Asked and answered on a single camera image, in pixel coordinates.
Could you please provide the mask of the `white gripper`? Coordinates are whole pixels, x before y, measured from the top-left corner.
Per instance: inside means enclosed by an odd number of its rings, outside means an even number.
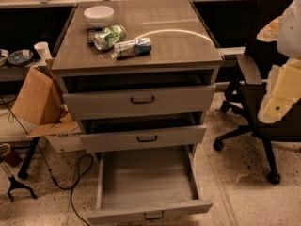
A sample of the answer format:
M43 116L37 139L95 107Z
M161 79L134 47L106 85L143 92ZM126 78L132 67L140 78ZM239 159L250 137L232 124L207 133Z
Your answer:
M280 121L301 98L301 60L289 59L282 66L273 65L268 75L258 120Z

